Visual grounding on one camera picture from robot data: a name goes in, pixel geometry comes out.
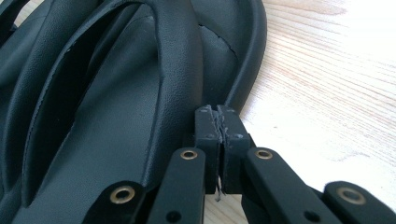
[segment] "wooden surface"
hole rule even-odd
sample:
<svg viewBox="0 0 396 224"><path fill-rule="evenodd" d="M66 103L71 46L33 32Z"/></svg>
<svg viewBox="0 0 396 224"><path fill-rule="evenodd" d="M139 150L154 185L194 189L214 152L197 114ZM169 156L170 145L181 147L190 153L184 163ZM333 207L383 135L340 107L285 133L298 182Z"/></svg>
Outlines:
<svg viewBox="0 0 396 224"><path fill-rule="evenodd" d="M40 0L31 1L19 22ZM267 49L241 118L305 183L358 184L396 211L396 14L392 1L264 0ZM205 223L247 223L240 196Z"/></svg>

